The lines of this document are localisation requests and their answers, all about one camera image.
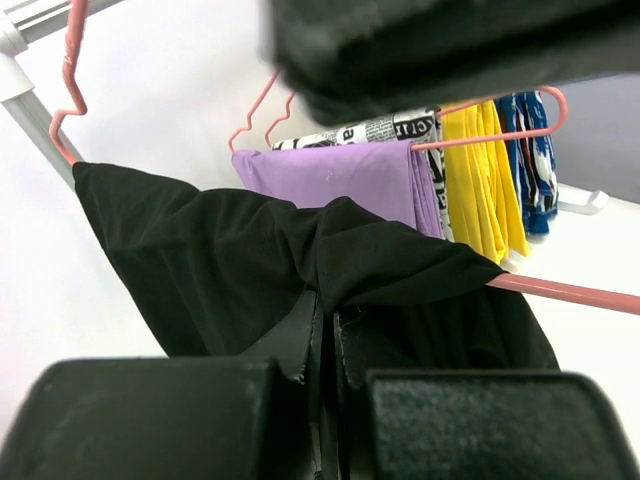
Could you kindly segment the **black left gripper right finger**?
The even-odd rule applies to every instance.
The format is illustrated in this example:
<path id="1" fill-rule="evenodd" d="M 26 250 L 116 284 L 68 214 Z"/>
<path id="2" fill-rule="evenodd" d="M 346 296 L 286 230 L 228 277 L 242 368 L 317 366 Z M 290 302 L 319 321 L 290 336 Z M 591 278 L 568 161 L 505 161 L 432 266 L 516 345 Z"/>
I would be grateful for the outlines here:
<path id="1" fill-rule="evenodd" d="M 414 368 L 368 313 L 333 319 L 345 479 L 635 479 L 639 464 L 590 378 Z"/>

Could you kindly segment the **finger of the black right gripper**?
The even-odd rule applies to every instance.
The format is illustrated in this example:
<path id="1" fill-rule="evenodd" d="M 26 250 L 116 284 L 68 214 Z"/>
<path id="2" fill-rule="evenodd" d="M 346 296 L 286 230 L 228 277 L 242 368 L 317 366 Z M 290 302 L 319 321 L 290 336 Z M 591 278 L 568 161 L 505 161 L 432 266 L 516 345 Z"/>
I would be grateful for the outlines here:
<path id="1" fill-rule="evenodd" d="M 635 1 L 269 1 L 270 53 L 322 125 L 639 69 Z"/>

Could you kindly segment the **pink hanger of black trousers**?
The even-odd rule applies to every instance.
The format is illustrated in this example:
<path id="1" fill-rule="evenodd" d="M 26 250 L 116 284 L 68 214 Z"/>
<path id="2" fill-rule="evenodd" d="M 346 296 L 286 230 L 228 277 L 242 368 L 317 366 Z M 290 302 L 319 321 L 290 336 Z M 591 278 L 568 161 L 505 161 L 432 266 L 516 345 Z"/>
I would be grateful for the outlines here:
<path id="1" fill-rule="evenodd" d="M 64 145 L 60 136 L 62 122 L 69 116 L 83 116 L 87 113 L 87 105 L 77 85 L 75 74 L 80 55 L 81 42 L 84 33 L 85 21 L 89 12 L 87 1 L 71 1 L 67 28 L 65 32 L 65 53 L 62 63 L 62 78 L 64 85 L 73 102 L 71 108 L 59 109 L 53 114 L 49 126 L 49 136 L 62 157 L 69 165 L 79 161 L 79 157 L 73 154 Z M 417 145 L 417 150 L 426 150 L 435 147 L 452 147 L 472 145 L 482 142 L 498 140 L 516 140 L 520 138 L 547 135 L 557 130 L 568 117 L 567 102 L 562 98 L 561 92 L 555 87 L 544 87 L 544 92 L 556 98 L 559 106 L 559 118 L 556 125 L 547 128 L 530 131 L 528 133 L 513 133 L 496 136 L 473 137 L 469 140 L 455 140 L 435 142 L 431 144 Z M 577 303 L 596 308 L 609 309 L 630 314 L 639 313 L 639 298 L 634 295 L 581 287 L 561 282 L 553 282 L 522 275 L 503 273 L 488 282 L 493 288 L 514 291 L 524 294 L 532 294 L 554 300 Z"/>

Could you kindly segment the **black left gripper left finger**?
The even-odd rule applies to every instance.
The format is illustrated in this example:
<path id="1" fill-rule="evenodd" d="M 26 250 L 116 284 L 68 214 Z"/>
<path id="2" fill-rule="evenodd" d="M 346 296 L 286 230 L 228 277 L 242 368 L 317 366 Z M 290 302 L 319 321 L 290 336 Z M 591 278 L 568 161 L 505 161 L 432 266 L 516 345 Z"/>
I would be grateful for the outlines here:
<path id="1" fill-rule="evenodd" d="M 1 449 L 5 479 L 309 479 L 316 296 L 227 357 L 61 361 Z"/>

